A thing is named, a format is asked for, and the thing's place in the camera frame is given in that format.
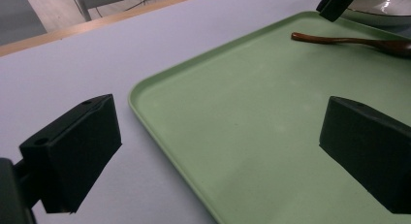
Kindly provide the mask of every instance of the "spoon handle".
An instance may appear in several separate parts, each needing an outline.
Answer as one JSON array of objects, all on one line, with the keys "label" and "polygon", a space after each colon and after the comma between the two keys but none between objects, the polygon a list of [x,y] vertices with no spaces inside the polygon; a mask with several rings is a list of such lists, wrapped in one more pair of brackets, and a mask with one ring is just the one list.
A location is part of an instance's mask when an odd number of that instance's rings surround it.
[{"label": "spoon handle", "polygon": [[373,45],[372,40],[359,39],[359,38],[328,38],[328,37],[316,37],[305,35],[302,33],[294,32],[291,34],[291,38],[296,41],[317,43],[317,44],[338,44],[338,43],[356,43]]}]

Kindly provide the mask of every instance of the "wooden spoon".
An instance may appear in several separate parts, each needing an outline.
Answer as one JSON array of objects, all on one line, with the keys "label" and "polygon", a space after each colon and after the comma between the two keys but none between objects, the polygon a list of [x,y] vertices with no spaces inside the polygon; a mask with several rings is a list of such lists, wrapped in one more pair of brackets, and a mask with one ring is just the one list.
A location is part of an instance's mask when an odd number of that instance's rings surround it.
[{"label": "wooden spoon", "polygon": [[382,51],[392,55],[411,57],[411,41],[379,41],[360,38],[327,38],[305,35],[298,32],[294,32],[293,34],[291,34],[291,39],[301,42],[327,45],[340,43],[363,44],[379,48]]}]

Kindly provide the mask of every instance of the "metal bowl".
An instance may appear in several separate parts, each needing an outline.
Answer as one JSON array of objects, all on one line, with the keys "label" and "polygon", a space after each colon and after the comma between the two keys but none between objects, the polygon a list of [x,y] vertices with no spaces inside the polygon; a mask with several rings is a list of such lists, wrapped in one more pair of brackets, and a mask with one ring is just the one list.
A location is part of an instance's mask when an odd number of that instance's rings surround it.
[{"label": "metal bowl", "polygon": [[411,25],[411,0],[354,0],[342,16],[377,27]]}]

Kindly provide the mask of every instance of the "wooden table edge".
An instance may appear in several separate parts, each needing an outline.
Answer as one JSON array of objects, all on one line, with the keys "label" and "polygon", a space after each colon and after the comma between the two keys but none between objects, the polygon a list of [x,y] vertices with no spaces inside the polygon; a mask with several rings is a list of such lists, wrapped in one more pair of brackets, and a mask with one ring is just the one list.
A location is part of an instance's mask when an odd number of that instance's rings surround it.
[{"label": "wooden table edge", "polygon": [[98,18],[89,22],[77,24],[68,28],[61,30],[56,30],[49,32],[40,36],[32,37],[15,43],[10,43],[4,46],[0,46],[0,56],[5,56],[17,51],[25,50],[27,48],[33,48],[40,46],[42,44],[50,43],[57,40],[62,40],[64,38],[77,35],[83,32],[87,32],[102,26],[118,22],[120,20],[130,18],[133,16],[142,15],[148,12],[152,12],[158,9],[169,7],[174,4],[178,4],[187,0],[164,0],[162,2],[157,2],[153,4],[146,5],[138,9],[132,9],[120,14],[105,16]]}]

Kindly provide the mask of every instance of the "white table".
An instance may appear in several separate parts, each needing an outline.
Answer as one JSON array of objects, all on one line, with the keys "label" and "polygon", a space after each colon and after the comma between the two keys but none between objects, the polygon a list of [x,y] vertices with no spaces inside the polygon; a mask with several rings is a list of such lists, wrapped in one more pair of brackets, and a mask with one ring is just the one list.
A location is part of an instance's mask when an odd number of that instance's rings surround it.
[{"label": "white table", "polygon": [[33,210],[39,224],[215,223],[128,106],[134,84],[320,0],[190,0],[0,57],[0,156],[62,113],[112,93],[123,146],[76,214]]}]

